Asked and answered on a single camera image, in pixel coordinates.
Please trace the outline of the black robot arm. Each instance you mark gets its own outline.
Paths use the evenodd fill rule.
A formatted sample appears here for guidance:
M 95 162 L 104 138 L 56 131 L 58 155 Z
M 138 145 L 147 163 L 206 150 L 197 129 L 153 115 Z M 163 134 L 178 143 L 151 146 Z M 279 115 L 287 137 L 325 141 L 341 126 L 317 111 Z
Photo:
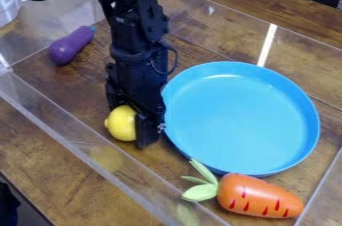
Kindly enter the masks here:
M 169 17 L 158 0 L 98 0 L 111 27 L 111 57 L 106 95 L 110 108 L 128 105 L 136 111 L 136 146 L 153 144 L 161 136 L 166 105 L 162 88 L 171 73 L 163 37 Z

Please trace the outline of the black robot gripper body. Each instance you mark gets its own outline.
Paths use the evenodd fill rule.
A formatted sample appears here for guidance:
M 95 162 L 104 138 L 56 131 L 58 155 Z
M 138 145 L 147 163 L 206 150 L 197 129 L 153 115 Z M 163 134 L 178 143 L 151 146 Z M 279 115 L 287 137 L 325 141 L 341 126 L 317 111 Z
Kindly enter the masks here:
M 115 62 L 106 66 L 106 90 L 120 90 L 127 104 L 143 113 L 165 114 L 162 87 L 169 75 L 167 48 L 157 44 L 150 50 L 132 54 L 111 47 L 111 56 Z

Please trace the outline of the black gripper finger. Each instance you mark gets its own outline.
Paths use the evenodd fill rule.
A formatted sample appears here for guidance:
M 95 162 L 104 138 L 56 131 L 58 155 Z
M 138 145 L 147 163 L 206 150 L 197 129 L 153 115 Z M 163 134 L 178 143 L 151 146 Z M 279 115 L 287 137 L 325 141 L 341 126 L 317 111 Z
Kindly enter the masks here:
M 145 149 L 155 143 L 165 130 L 165 115 L 145 114 L 135 115 L 136 146 Z
M 110 110 L 114 110 L 116 107 L 127 104 L 127 97 L 120 90 L 107 89 L 106 97 Z

